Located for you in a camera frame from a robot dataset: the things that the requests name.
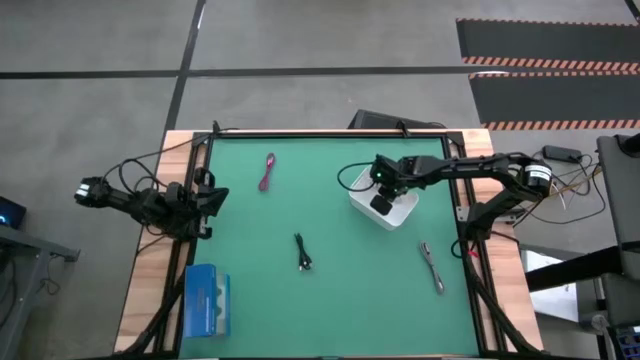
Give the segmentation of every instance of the black metal frame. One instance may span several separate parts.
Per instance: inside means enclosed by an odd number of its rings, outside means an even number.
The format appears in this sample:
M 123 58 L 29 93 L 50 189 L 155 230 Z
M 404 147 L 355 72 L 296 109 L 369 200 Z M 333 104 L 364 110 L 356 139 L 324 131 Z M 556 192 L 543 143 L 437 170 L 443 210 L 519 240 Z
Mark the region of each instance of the black metal frame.
M 202 135 L 204 135 L 204 133 L 194 133 L 193 134 L 193 138 L 197 138 L 197 137 L 201 137 Z M 187 175 L 185 176 L 185 186 L 187 186 L 187 188 L 190 188 L 192 180 L 193 180 L 193 171 L 195 170 L 196 167 L 196 158 L 197 158 L 197 154 L 198 151 L 200 149 L 201 146 L 206 146 L 206 153 L 205 153 L 205 164 L 208 166 L 208 164 L 210 164 L 211 161 L 211 156 L 212 156 L 212 148 L 213 148 L 213 143 L 215 141 L 216 138 L 220 138 L 220 139 L 255 139 L 255 138 L 267 138 L 267 139 L 279 139 L 279 138 L 294 138 L 294 137 L 299 137 L 299 138 L 402 138 L 403 134 L 402 133 L 366 133 L 366 132 L 362 132 L 360 134 L 358 134 L 357 130 L 351 130 L 349 132 L 345 132 L 344 130 L 336 130 L 335 133 L 331 133 L 331 132 L 314 132 L 313 130 L 308 130 L 308 132 L 296 132 L 296 133 L 291 133 L 291 132 L 287 132 L 287 131 L 283 131 L 281 133 L 278 132 L 242 132 L 242 133 L 233 133 L 233 132 L 220 132 L 220 133 L 213 133 L 211 137 L 205 137 L 203 138 L 203 140 L 201 140 L 200 142 L 197 143 L 193 143 L 192 147 L 191 147 L 191 153 L 189 155 L 189 165 L 187 167 Z M 453 137 L 455 139 L 455 141 L 452 141 L 453 144 L 455 144 L 458 147 L 458 152 L 460 154 L 460 156 L 466 156 L 465 150 L 464 150 L 464 144 L 460 144 L 460 139 L 462 138 L 462 134 L 460 132 L 452 132 L 452 131 L 446 131 L 443 130 L 442 132 L 433 132 L 433 133 L 412 133 L 411 137 L 417 137 L 417 138 L 431 138 L 431 139 L 440 139 L 441 143 L 442 143 L 442 151 L 443 151 L 443 155 L 445 156 L 445 158 L 450 158 L 451 157 L 451 150 L 449 148 L 449 140 L 450 137 Z M 475 202 L 475 197 L 473 196 L 473 186 L 471 184 L 470 180 L 465 180 L 465 190 L 467 192 L 467 196 L 469 196 L 469 202 Z M 451 198 L 452 198 L 452 207 L 451 207 L 451 211 L 453 213 L 454 218 L 456 219 L 456 224 L 458 224 L 458 220 L 457 220 L 457 216 L 456 216 L 456 206 L 460 205 L 460 197 L 459 197 L 459 193 L 458 193 L 458 185 L 456 183 L 455 180 L 449 180 L 449 191 L 451 193 Z M 461 235 L 461 228 L 460 226 L 457 226 L 457 231 L 458 231 L 458 235 Z M 467 251 L 468 249 L 466 242 L 461 242 L 461 246 L 463 246 L 462 250 L 463 251 Z M 195 256 L 195 251 L 196 251 L 196 247 L 197 247 L 197 239 L 193 239 L 190 242 L 189 245 L 189 252 L 187 254 L 187 265 L 191 265 L 193 264 L 193 258 Z M 482 254 L 482 261 L 484 261 L 486 259 L 486 261 L 488 261 L 488 255 L 486 253 L 486 247 L 484 246 L 484 244 L 482 244 L 481 247 L 478 248 L 478 252 L 479 254 Z M 177 259 L 180 257 L 180 244 L 178 243 L 174 243 L 174 247 L 172 248 L 172 252 L 171 252 L 171 258 L 170 258 L 170 266 L 169 269 L 167 270 L 167 283 L 165 283 L 165 292 L 164 292 L 164 296 L 163 299 L 169 299 L 172 295 L 171 291 L 173 289 L 172 284 L 175 281 L 175 274 L 177 271 Z M 482 315 L 480 313 L 480 302 L 478 300 L 478 296 L 476 295 L 476 293 L 473 291 L 473 289 L 468 285 L 470 278 L 469 278 L 469 269 L 467 268 L 466 263 L 463 261 L 462 262 L 462 266 L 464 268 L 465 271 L 465 278 L 467 279 L 467 291 L 469 294 L 469 305 L 470 305 L 470 310 L 471 310 L 471 315 L 473 318 L 473 323 L 474 323 L 474 330 L 476 333 L 476 341 L 478 344 L 478 350 L 480 352 L 480 354 L 484 353 L 485 351 L 488 350 L 487 347 L 487 343 L 486 343 L 486 336 L 485 336 L 485 332 L 484 332 L 484 326 L 483 326 L 483 320 L 482 320 Z M 486 266 L 483 265 L 483 280 L 485 281 L 486 284 L 490 284 L 491 288 L 490 288 L 490 292 L 495 296 L 495 289 L 493 288 L 493 279 L 491 277 L 491 271 L 489 268 L 489 265 L 487 264 Z M 174 342 L 173 342 L 173 350 L 176 353 L 179 353 L 180 351 L 180 344 L 181 344 L 181 340 L 182 340 L 182 317 L 183 317 L 183 308 L 182 308 L 182 303 L 180 303 L 180 310 L 179 310 L 179 314 L 178 314 L 178 327 L 176 329 L 176 333 L 175 333 L 175 338 L 174 338 Z M 497 327 L 497 324 L 495 323 L 495 321 L 493 322 L 493 326 L 494 329 L 496 331 L 496 339 L 497 339 L 497 345 L 499 349 L 506 349 L 506 347 L 504 347 L 504 336 L 501 334 L 501 332 L 499 332 L 499 329 Z M 161 325 L 161 329 L 162 332 L 158 332 L 157 336 L 156 336 L 156 343 L 154 344 L 154 351 L 162 351 L 163 349 L 163 345 L 164 345 L 164 335 L 165 335 L 165 329 L 166 328 L 166 319 L 164 320 L 164 323 Z

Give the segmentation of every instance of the black rubber mat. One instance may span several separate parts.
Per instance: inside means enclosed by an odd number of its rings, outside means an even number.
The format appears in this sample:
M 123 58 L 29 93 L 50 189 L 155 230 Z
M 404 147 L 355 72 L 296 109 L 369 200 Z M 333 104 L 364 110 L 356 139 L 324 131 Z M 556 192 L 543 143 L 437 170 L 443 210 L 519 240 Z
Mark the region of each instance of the black rubber mat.
M 490 130 L 640 128 L 640 75 L 564 71 L 469 75 Z
M 575 70 L 637 70 L 640 26 L 457 19 L 463 61 Z

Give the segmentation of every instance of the green work surface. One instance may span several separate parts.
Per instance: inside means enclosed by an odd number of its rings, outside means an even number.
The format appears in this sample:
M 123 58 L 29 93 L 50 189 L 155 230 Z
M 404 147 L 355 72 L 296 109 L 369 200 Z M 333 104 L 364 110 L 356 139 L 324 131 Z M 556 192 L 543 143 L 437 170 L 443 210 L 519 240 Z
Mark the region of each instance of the green work surface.
M 231 277 L 231 336 L 185 338 L 180 356 L 477 355 L 449 184 L 419 191 L 405 223 L 387 231 L 349 202 L 343 166 L 407 155 L 442 158 L 434 138 L 216 139 L 211 170 L 229 196 L 195 263 Z M 259 192 L 267 154 L 269 191 Z M 350 184 L 361 168 L 343 173 Z M 311 271 L 298 271 L 294 233 Z M 446 287 L 436 293 L 418 249 L 427 241 Z

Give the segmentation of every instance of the gray floor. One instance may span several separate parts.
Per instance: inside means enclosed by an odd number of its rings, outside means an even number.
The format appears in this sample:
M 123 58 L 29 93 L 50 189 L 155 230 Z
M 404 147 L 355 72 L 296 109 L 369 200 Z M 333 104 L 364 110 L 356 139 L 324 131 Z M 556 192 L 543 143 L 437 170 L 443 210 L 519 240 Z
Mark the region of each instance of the gray floor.
M 0 71 L 177 69 L 195 3 L 0 1 Z M 461 65 L 456 17 L 634 22 L 622 0 L 210 0 L 192 68 Z M 52 265 L 63 290 L 32 314 L 21 359 L 110 353 L 140 228 L 115 211 L 81 208 L 72 194 L 82 177 L 159 147 L 173 86 L 173 79 L 0 81 L 0 193 L 29 208 L 28 232 L 83 250 L 73 266 Z M 479 127 L 466 77 L 428 75 L 192 79 L 176 128 L 208 129 L 214 119 L 225 127 L 344 128 L 358 108 Z M 599 135 L 617 132 L 492 138 L 496 151 L 556 144 L 592 153 Z M 133 168 L 128 177 L 138 175 Z M 570 219 L 598 206 L 592 191 L 567 211 L 550 200 L 536 214 Z M 529 219 L 517 234 L 577 252 L 614 241 L 608 212 L 568 226 Z M 548 318 L 539 324 L 551 352 L 597 355 L 591 335 Z

